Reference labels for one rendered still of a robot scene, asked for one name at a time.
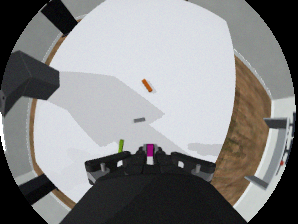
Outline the lime green rod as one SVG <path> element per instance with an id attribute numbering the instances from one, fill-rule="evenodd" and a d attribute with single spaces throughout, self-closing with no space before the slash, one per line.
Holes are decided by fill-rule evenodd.
<path id="1" fill-rule="evenodd" d="M 120 139 L 118 153 L 123 151 L 124 140 Z"/>

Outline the small magenta block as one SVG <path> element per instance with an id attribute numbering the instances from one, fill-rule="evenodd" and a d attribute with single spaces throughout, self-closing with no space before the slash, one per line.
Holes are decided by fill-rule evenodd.
<path id="1" fill-rule="evenodd" d="M 153 144 L 148 144 L 148 146 L 147 146 L 147 156 L 153 157 Z"/>

